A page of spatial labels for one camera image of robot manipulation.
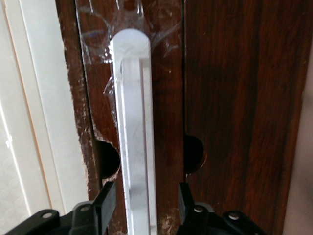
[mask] wooden door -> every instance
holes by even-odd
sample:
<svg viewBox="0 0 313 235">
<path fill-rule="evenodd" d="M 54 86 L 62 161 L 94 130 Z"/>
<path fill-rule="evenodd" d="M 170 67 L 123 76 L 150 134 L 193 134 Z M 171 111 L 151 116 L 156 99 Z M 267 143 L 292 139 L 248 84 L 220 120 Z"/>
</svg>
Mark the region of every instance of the wooden door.
<svg viewBox="0 0 313 235">
<path fill-rule="evenodd" d="M 56 2 L 89 196 L 95 196 L 102 178 L 117 181 L 109 234 L 125 234 L 122 179 L 120 171 L 114 174 L 117 133 L 103 95 L 111 72 L 97 54 L 117 2 Z M 133 1 L 124 3 L 125 9 L 134 8 Z M 180 223 L 177 191 L 183 180 L 195 199 L 211 204 L 217 214 L 241 210 L 267 233 L 281 234 L 312 2 L 143 0 L 142 7 L 143 29 L 153 40 L 168 32 L 152 53 L 160 234 L 175 234 Z"/>
</svg>

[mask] black plastic clamp jaw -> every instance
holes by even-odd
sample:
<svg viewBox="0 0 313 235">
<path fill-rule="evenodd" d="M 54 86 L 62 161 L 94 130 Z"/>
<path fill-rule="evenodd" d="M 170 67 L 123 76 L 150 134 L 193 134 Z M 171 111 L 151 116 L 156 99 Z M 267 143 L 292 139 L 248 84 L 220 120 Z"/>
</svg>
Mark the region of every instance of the black plastic clamp jaw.
<svg viewBox="0 0 313 235">
<path fill-rule="evenodd" d="M 115 183 L 107 182 L 94 201 L 79 203 L 62 217 L 55 210 L 37 212 L 5 235 L 103 235 L 115 205 Z"/>
<path fill-rule="evenodd" d="M 182 225 L 176 235 L 266 235 L 248 216 L 229 211 L 223 217 L 196 205 L 187 183 L 179 184 L 179 211 Z"/>
</svg>

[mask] metal screw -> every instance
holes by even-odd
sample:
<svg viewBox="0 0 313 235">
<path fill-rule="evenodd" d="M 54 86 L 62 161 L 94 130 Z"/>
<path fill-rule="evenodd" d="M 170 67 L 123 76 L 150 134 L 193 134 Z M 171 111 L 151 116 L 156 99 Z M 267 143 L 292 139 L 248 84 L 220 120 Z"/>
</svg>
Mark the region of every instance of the metal screw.
<svg viewBox="0 0 313 235">
<path fill-rule="evenodd" d="M 239 216 L 236 213 L 230 213 L 228 217 L 232 220 L 238 220 Z"/>
<path fill-rule="evenodd" d="M 51 216 L 52 216 L 52 213 L 48 212 L 48 213 L 46 213 L 46 214 L 43 214 L 42 218 L 48 219 L 48 218 L 50 218 Z"/>
<path fill-rule="evenodd" d="M 194 207 L 194 211 L 197 212 L 197 213 L 201 213 L 201 212 L 203 212 L 203 207 L 195 206 Z"/>
<path fill-rule="evenodd" d="M 80 209 L 81 212 L 86 212 L 86 211 L 89 211 L 90 209 L 90 206 L 84 206 Z"/>
</svg>

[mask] clear plastic tape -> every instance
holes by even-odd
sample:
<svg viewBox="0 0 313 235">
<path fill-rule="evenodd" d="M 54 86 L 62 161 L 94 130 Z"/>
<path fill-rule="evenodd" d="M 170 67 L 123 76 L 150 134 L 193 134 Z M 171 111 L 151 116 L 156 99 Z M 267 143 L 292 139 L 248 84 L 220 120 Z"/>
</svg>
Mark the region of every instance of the clear plastic tape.
<svg viewBox="0 0 313 235">
<path fill-rule="evenodd" d="M 78 6 L 80 17 L 88 17 L 98 22 L 90 24 L 90 31 L 81 32 L 82 50 L 85 64 L 101 64 L 112 62 L 110 41 L 119 31 L 135 28 L 144 32 L 151 42 L 151 54 L 161 43 L 165 47 L 163 57 L 181 47 L 181 39 L 171 40 L 170 35 L 181 28 L 181 4 L 173 0 L 155 0 L 145 8 L 141 0 L 105 0 L 107 8 L 97 10 L 97 1 Z M 114 78 L 109 79 L 104 95 L 108 97 L 111 114 L 117 127 Z"/>
</svg>

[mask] white plastic strip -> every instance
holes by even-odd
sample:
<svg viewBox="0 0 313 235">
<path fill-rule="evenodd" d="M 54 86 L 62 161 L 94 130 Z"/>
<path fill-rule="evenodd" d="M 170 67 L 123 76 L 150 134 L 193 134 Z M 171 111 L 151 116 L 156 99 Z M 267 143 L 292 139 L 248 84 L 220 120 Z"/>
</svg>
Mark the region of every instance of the white plastic strip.
<svg viewBox="0 0 313 235">
<path fill-rule="evenodd" d="M 150 41 L 125 29 L 111 53 L 128 235 L 157 235 Z"/>
</svg>

